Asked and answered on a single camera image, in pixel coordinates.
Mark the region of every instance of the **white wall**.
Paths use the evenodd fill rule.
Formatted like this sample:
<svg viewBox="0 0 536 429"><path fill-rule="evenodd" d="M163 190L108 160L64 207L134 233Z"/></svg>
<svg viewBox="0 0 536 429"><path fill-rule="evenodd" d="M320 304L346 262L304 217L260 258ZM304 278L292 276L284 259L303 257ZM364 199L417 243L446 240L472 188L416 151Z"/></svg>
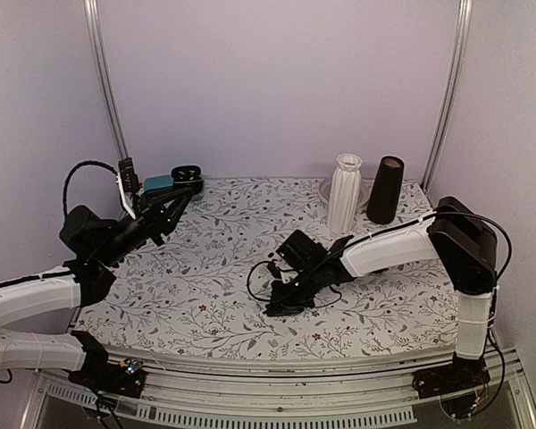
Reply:
<svg viewBox="0 0 536 429"><path fill-rule="evenodd" d="M80 0L0 1L0 280L36 273L71 258L57 235L62 188L79 161L116 164ZM70 206L114 216L107 172L78 173ZM67 314L18 324L53 332ZM29 375L0 386L0 428L21 420Z"/></svg>
<svg viewBox="0 0 536 429"><path fill-rule="evenodd" d="M197 163L216 177L326 176L353 152L419 178L458 1L99 2L138 171Z"/></svg>
<svg viewBox="0 0 536 429"><path fill-rule="evenodd" d="M511 234L497 327L536 397L536 1L475 2L458 91L432 195L455 195Z"/></svg>

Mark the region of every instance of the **black cup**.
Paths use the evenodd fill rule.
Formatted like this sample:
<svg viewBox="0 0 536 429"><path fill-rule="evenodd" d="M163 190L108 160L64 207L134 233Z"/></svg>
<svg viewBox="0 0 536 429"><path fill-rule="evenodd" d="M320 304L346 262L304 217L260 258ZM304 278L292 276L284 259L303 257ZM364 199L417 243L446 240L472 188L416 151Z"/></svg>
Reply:
<svg viewBox="0 0 536 429"><path fill-rule="evenodd" d="M403 161L395 156L384 156L381 159L372 195L367 203L366 213L370 221L385 225L395 219L404 168Z"/></svg>

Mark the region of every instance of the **tabletop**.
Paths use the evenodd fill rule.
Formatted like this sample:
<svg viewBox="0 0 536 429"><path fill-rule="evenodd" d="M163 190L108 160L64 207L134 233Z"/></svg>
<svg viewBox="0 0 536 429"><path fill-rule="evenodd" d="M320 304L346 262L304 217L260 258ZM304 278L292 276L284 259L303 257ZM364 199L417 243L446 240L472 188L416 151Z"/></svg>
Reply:
<svg viewBox="0 0 536 429"><path fill-rule="evenodd" d="M250 298L250 268L294 230L325 247L319 179L219 179L206 183L176 231L150 243L115 270L103 302L81 310L76 329L124 349L229 359L359 358L447 346L456 338L456 298L439 260L390 268L342 284L342 299L290 317L267 317ZM405 181L396 219L431 210L414 181ZM378 231L364 210L350 233ZM271 276L259 268L252 289L267 296ZM316 306L335 300L329 289Z"/></svg>

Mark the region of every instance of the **plate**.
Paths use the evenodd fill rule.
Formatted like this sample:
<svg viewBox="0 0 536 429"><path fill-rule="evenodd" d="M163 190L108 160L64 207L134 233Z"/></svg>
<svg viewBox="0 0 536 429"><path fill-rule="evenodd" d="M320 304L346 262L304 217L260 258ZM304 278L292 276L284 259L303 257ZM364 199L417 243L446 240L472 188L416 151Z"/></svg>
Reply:
<svg viewBox="0 0 536 429"><path fill-rule="evenodd" d="M331 177L328 179L325 179L320 183L320 186L318 187L318 195L320 196L320 200L323 201L324 204L328 204L330 202L330 192L331 192ZM357 197L357 208L363 208L367 201L369 201L369 196L371 192L369 189L362 183L361 187L359 188L359 196Z"/></svg>

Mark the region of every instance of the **floral tablecloth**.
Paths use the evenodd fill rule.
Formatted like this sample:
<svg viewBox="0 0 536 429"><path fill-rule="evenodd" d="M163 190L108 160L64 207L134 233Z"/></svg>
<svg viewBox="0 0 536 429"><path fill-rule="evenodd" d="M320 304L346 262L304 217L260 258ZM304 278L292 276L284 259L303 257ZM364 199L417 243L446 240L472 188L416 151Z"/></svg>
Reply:
<svg viewBox="0 0 536 429"><path fill-rule="evenodd" d="M328 247L326 206L316 179L222 179L206 184L165 245L148 244L116 270L107 299L77 321L104 344L231 359L322 359L391 354L447 345L456 337L456 299L439 260L370 274L340 286L338 303L270 318L246 290L248 271L294 230ZM394 223L430 210L414 181L401 191ZM353 233L382 228L356 215ZM268 295L259 268L253 290ZM320 306L337 295L322 291Z"/></svg>

